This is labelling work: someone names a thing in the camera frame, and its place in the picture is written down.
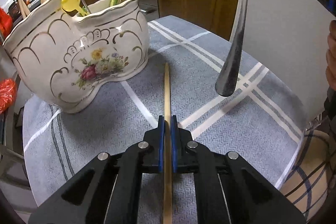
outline gray tablecloth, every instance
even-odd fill
[[[38,205],[98,153],[117,154],[142,140],[163,115],[164,64],[171,110],[180,126],[210,150],[235,150],[280,188],[301,145],[306,117],[300,100],[265,66],[243,52],[228,98],[214,85],[230,43],[174,16],[149,22],[150,60],[133,78],[103,85],[94,101],[66,114],[38,97],[25,105],[26,168]],[[161,223],[162,176],[144,175],[139,223]],[[174,223],[196,223],[191,174],[174,176]]]

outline cabinet handle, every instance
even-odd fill
[[[154,12],[155,12],[155,9],[151,9],[151,8],[148,8],[148,9],[140,9],[140,11],[141,11],[143,14],[148,15],[148,14],[154,13]]]

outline floral decoration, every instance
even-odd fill
[[[82,71],[75,69],[78,73],[78,80],[71,85],[78,85],[79,89],[85,88],[92,83],[102,80],[110,75],[117,76],[118,73],[123,72],[123,68],[129,63],[128,56],[120,56],[117,52],[103,57],[104,49],[100,48],[91,52],[91,60],[87,61],[81,58],[80,61],[84,64]]]

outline hand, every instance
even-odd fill
[[[336,20],[330,22],[329,26],[330,33],[328,35],[328,45],[327,50],[327,69],[325,70],[325,75],[327,76],[327,81],[329,86],[336,90]]]

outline plaid cushion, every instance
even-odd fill
[[[296,162],[280,191],[309,221],[335,184],[336,136],[306,132]]]

